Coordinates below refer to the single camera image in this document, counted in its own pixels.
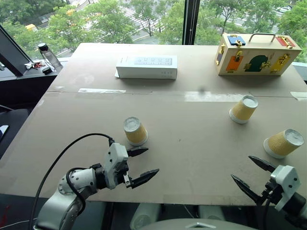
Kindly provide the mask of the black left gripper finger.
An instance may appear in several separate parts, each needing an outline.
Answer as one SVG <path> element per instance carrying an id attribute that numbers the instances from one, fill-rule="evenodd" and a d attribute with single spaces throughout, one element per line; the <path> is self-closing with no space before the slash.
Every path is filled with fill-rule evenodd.
<path id="1" fill-rule="evenodd" d="M 132 179 L 131 181 L 131 188 L 134 189 L 144 183 L 147 183 L 149 180 L 151 180 L 157 173 L 159 172 L 159 169 L 154 169 L 147 171 L 145 173 L 142 173 L 138 178 Z"/>
<path id="2" fill-rule="evenodd" d="M 132 149 L 127 150 L 127 154 L 129 157 L 135 157 L 135 156 L 141 155 L 147 150 L 148 148 L 132 148 Z"/>

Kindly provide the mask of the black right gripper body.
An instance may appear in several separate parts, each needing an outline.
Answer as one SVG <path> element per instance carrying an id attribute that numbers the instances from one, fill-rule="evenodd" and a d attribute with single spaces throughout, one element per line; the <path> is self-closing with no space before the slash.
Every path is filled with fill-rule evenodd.
<path id="1" fill-rule="evenodd" d="M 262 192 L 262 203 L 266 200 L 270 200 L 274 205 L 278 204 L 278 202 L 282 198 L 283 188 L 277 184 L 273 179 L 270 179 L 265 184 L 265 190 Z"/>

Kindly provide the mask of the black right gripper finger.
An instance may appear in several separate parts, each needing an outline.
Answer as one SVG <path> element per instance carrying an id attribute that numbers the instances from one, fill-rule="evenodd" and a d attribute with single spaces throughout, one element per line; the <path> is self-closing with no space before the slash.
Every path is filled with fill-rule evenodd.
<path id="1" fill-rule="evenodd" d="M 250 199 L 252 199 L 256 205 L 259 206 L 263 204 L 262 197 L 253 192 L 244 181 L 242 181 L 240 178 L 233 174 L 231 175 L 231 177 L 237 184 L 237 186 L 240 188 L 240 190 L 243 191 L 243 193 L 245 193 Z"/>
<path id="2" fill-rule="evenodd" d="M 258 165 L 260 168 L 262 168 L 265 171 L 269 171 L 269 172 L 274 172 L 276 167 L 274 165 L 272 165 L 270 162 L 263 160 L 259 157 L 256 156 L 249 156 L 249 158 L 256 164 Z"/>

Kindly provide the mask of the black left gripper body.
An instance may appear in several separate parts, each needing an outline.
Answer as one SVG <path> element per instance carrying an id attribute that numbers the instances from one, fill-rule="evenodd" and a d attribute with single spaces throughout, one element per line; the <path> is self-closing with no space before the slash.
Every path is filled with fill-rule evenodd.
<path id="1" fill-rule="evenodd" d="M 125 184 L 127 188 L 131 187 L 132 185 L 132 178 L 128 174 L 129 167 L 128 164 L 122 163 L 118 167 L 118 172 L 117 172 L 117 182 L 118 184 Z"/>

